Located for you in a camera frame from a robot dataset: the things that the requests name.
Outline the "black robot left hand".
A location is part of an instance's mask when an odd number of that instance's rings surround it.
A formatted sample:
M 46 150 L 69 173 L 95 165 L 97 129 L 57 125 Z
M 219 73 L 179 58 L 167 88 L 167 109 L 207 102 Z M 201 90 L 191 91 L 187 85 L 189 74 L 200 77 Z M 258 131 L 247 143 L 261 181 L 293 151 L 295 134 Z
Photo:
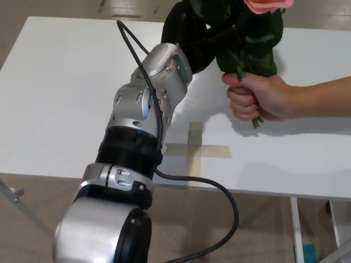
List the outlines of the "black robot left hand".
M 246 11 L 230 14 L 208 29 L 204 18 L 195 13 L 190 1 L 175 4 L 166 17 L 162 43 L 172 43 L 184 52 L 193 74 L 204 70 L 216 55 L 237 51 L 244 44 L 242 26 Z

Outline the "bare human hand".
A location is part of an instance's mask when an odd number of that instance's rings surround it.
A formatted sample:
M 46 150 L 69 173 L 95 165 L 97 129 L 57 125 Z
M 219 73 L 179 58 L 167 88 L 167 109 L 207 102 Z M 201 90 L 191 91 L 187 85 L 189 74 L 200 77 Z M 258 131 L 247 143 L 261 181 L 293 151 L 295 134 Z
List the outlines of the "bare human hand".
M 241 78 L 235 73 L 225 73 L 222 81 L 229 86 L 227 97 L 236 118 L 242 121 L 257 117 L 270 121 L 293 118 L 295 92 L 280 76 L 248 73 Z

